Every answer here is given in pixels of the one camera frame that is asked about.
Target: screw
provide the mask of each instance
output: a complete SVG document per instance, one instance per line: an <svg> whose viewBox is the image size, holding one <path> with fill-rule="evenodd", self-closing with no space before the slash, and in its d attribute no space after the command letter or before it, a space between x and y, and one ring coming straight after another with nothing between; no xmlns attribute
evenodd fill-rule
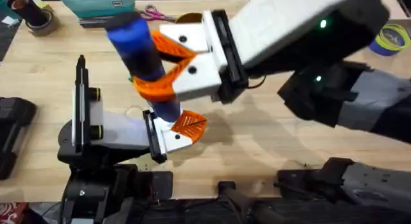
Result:
<svg viewBox="0 0 411 224"><path fill-rule="evenodd" d="M179 37L180 42L187 42L187 37L185 35L182 35Z"/></svg>
<svg viewBox="0 0 411 224"><path fill-rule="evenodd" d="M197 68L194 66L191 66L188 68L188 73L189 74L195 74L197 72Z"/></svg>

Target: cable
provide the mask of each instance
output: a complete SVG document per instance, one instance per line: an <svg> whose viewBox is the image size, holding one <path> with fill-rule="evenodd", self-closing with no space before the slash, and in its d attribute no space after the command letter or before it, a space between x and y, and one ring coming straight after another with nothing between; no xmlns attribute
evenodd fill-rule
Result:
<svg viewBox="0 0 411 224"><path fill-rule="evenodd" d="M148 209L150 208L150 203L147 204L146 208L144 209L144 211L141 213L141 217L140 220L137 222L137 224L142 224L143 220L144 220L144 215L147 213Z"/></svg>
<svg viewBox="0 0 411 224"><path fill-rule="evenodd" d="M63 224L63 211L64 211L64 203L66 202L67 199L67 187L69 185L69 183L71 182L71 179L73 178L73 172L70 173L70 177L67 180L67 184L64 187L63 190L63 195L62 195L62 199L60 201L60 207L58 210L58 218L57 218L57 224Z"/></svg>
<svg viewBox="0 0 411 224"><path fill-rule="evenodd" d="M238 211L236 209L236 206L233 204L233 202L231 201L231 199L228 196L226 196L226 199L227 199L227 202L229 203L229 205L231 206L232 212L236 216L238 223L243 224L243 220L241 219L241 216L238 213Z"/></svg>
<svg viewBox="0 0 411 224"><path fill-rule="evenodd" d="M265 82L266 78L267 78L267 75L264 75L263 80L259 84L254 85L254 86L248 86L247 89L257 89L258 87L262 86L262 84Z"/></svg>
<svg viewBox="0 0 411 224"><path fill-rule="evenodd" d="M60 204L61 202L57 202L56 204L52 205L50 208L48 208L46 211L43 212L43 214L41 215L41 217L43 217L44 215L46 215L52 208L56 207L56 205Z"/></svg>

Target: gray robot arm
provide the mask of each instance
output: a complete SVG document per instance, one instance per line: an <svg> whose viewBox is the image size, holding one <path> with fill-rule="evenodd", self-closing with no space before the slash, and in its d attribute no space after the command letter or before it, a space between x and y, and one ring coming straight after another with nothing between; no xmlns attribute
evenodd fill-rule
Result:
<svg viewBox="0 0 411 224"><path fill-rule="evenodd" d="M278 92L299 118L411 143L411 81L341 62L296 72Z"/></svg>
<svg viewBox="0 0 411 224"><path fill-rule="evenodd" d="M275 186L284 198L325 198L411 213L411 172L330 158L319 170L280 170Z"/></svg>

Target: orange plastic part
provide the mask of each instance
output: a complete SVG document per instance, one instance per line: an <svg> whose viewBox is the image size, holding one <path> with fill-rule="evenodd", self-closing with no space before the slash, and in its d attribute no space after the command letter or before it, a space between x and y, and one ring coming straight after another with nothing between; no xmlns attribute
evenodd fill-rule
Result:
<svg viewBox="0 0 411 224"><path fill-rule="evenodd" d="M206 126L206 118L195 112L183 110L181 116L177 119L171 130L189 137L194 144L203 135Z"/></svg>
<svg viewBox="0 0 411 224"><path fill-rule="evenodd" d="M169 73L156 82L148 82L133 77L134 87L140 93L141 97L149 101L169 101L175 99L173 82L180 73L189 65L193 57L181 61Z"/></svg>
<svg viewBox="0 0 411 224"><path fill-rule="evenodd" d="M165 37L159 31L152 32L152 39L155 44L155 48L161 53L166 53L180 58L190 58L197 54L196 52L192 52L173 40Z"/></svg>

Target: teal container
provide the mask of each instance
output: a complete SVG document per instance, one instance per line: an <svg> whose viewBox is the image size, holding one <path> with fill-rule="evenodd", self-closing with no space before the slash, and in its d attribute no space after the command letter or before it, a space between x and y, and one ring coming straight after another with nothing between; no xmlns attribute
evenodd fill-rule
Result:
<svg viewBox="0 0 411 224"><path fill-rule="evenodd" d="M2 11L3 13L5 13L6 15L10 16L13 19L21 19L19 15L17 15L15 12L13 12L12 9L10 9L7 6L7 0L0 0L0 11Z"/></svg>
<svg viewBox="0 0 411 224"><path fill-rule="evenodd" d="M116 15L134 10L134 0L62 0L79 18Z"/></svg>

